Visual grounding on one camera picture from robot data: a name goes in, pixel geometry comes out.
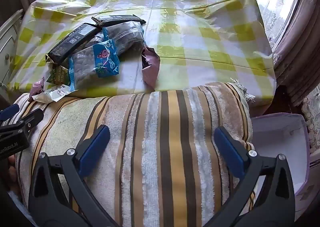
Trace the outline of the person left hand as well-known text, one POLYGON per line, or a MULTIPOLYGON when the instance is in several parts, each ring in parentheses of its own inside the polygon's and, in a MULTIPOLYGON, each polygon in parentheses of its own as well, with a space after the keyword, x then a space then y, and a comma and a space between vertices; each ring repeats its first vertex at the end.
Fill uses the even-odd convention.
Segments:
POLYGON ((18 185, 18 180, 17 180, 17 171, 15 167, 15 156, 12 155, 8 157, 8 162, 9 162, 9 169, 8 169, 8 174, 9 174, 9 186, 10 190, 14 192, 17 196, 20 195, 20 188, 18 185))

